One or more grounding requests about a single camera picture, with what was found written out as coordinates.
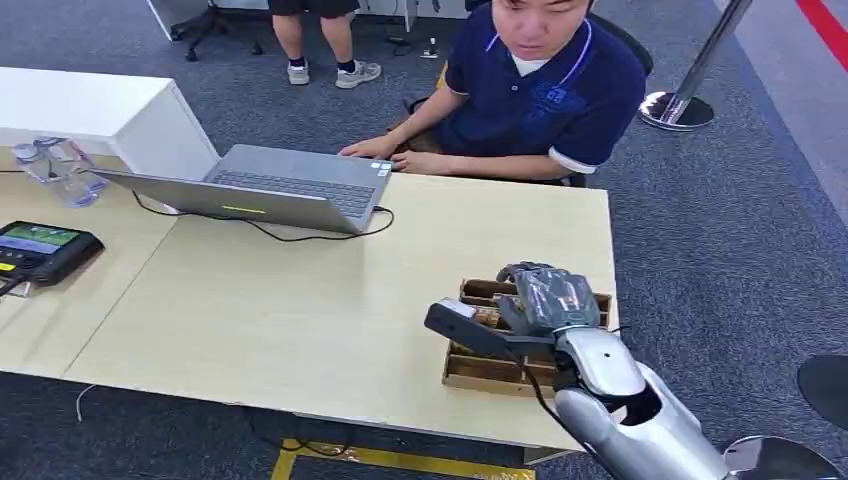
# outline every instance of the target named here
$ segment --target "laptop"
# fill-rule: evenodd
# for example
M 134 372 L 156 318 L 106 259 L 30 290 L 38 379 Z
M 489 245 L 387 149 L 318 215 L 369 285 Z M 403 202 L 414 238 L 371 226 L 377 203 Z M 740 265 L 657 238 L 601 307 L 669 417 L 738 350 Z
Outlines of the laptop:
M 180 212 L 363 233 L 392 163 L 235 145 L 202 181 L 93 173 Z

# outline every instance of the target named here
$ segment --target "robotic hand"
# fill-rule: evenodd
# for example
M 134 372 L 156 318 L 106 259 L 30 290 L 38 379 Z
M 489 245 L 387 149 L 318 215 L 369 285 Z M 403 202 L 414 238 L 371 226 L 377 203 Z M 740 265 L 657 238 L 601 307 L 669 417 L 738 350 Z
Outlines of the robotic hand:
M 478 323 L 472 307 L 451 299 L 433 304 L 425 325 L 477 353 L 516 362 L 532 351 L 553 351 L 555 419 L 616 479 L 735 478 L 692 412 L 618 336 L 599 328 L 598 304 L 583 276 L 520 263 L 497 279 L 518 290 L 518 298 L 496 298 L 515 335 Z M 612 412 L 621 407 L 627 413 L 617 421 Z

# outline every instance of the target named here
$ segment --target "plastic container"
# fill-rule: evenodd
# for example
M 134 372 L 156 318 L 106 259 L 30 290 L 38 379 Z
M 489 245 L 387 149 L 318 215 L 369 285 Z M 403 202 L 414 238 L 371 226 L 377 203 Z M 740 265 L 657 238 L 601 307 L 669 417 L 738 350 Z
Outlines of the plastic container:
M 12 147 L 18 168 L 30 178 L 44 185 L 56 198 L 72 208 L 87 207 L 97 200 L 97 194 L 71 169 L 53 157 L 48 150 L 35 145 L 21 144 Z
M 100 193 L 109 186 L 108 181 L 88 171 L 95 168 L 95 165 L 73 140 L 61 137 L 38 137 L 33 144 L 40 149 L 49 150 L 53 157 L 63 164 L 70 165 L 71 170 L 92 192 Z

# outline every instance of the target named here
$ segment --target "desk surface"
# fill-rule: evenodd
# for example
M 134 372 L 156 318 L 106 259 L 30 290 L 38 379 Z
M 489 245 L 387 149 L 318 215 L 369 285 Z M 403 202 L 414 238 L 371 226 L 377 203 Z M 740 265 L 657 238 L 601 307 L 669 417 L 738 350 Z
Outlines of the desk surface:
M 169 78 L 0 67 L 0 129 L 101 140 L 114 137 Z
M 5 152 L 0 170 L 11 167 Z M 0 300 L 0 370 L 60 378 L 141 271 L 174 219 L 153 218 L 112 187 L 88 208 L 69 209 L 23 174 L 0 174 L 0 226 L 14 220 L 93 232 L 106 250 L 82 272 L 26 300 Z
M 534 399 L 443 386 L 448 341 L 423 321 L 463 278 L 520 260 L 614 295 L 606 193 L 395 175 L 381 203 L 395 225 L 344 242 L 282 244 L 244 224 L 180 219 L 65 378 L 577 449 Z

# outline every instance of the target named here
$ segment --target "yellow floor marking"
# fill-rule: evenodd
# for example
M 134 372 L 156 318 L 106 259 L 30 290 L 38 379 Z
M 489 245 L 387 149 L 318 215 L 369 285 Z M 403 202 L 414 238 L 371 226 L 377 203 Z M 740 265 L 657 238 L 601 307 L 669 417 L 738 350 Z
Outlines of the yellow floor marking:
M 292 448 L 297 445 L 293 439 L 283 440 L 283 445 Z M 338 451 L 340 445 L 312 442 L 311 446 L 327 451 Z M 351 447 L 344 455 L 338 457 L 326 457 L 308 449 L 297 452 L 280 451 L 280 458 L 274 466 L 271 480 L 289 480 L 294 461 L 297 457 L 325 458 L 341 462 L 353 462 L 362 465 L 376 467 L 401 468 L 415 472 L 435 473 L 441 475 L 453 475 L 461 478 L 476 478 L 481 480 L 536 480 L 536 472 L 519 468 L 507 468 L 496 465 L 485 465 L 482 463 L 461 462 L 445 458 L 423 457 L 409 455 L 406 453 L 387 452 L 384 450 L 371 450 L 368 448 Z

